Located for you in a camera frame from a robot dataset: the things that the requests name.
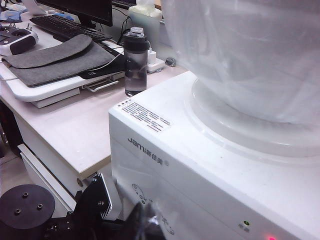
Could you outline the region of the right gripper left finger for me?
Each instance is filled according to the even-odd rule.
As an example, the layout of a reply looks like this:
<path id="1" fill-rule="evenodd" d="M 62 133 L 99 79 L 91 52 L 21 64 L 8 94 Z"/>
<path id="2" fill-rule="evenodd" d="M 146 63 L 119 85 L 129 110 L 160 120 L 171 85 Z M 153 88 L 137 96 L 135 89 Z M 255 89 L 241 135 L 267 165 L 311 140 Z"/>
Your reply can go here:
<path id="1" fill-rule="evenodd" d="M 145 216 L 144 206 L 137 203 L 125 221 L 124 240 L 143 240 L 145 238 Z"/>

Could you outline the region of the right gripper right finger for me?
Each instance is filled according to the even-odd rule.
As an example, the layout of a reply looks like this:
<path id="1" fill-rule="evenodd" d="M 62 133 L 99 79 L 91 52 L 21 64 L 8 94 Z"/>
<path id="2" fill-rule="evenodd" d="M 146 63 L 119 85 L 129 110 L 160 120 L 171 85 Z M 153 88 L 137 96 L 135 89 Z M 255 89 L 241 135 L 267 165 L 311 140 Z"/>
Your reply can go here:
<path id="1" fill-rule="evenodd" d="M 144 239 L 145 240 L 164 240 L 165 236 L 160 227 L 160 220 L 153 206 L 149 203 L 145 207 L 144 218 Z"/>

